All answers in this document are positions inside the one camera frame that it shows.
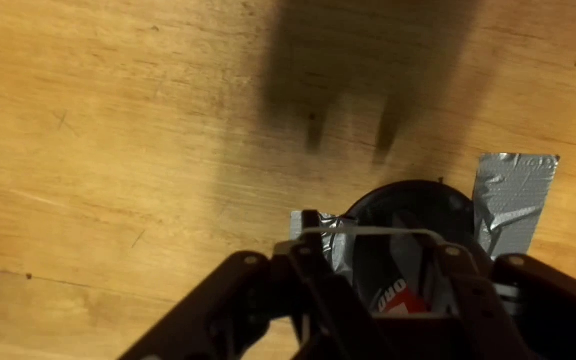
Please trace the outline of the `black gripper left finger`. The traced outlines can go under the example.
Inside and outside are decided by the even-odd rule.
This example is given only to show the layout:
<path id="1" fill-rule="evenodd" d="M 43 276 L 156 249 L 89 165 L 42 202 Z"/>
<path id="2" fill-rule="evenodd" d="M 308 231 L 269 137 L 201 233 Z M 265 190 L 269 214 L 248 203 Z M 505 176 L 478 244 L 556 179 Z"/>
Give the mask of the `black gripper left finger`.
<path id="1" fill-rule="evenodd" d="M 313 238 L 291 239 L 287 260 L 308 299 L 294 360 L 400 360 L 349 284 L 331 272 Z"/>

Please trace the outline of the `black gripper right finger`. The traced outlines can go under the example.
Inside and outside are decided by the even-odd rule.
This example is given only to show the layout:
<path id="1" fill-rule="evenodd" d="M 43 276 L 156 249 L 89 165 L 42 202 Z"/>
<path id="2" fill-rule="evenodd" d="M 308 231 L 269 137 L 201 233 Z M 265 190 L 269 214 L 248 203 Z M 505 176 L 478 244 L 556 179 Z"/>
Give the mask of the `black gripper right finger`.
<path id="1" fill-rule="evenodd" d="M 420 295 L 463 330 L 473 360 L 531 360 L 492 282 L 457 244 L 424 239 Z"/>

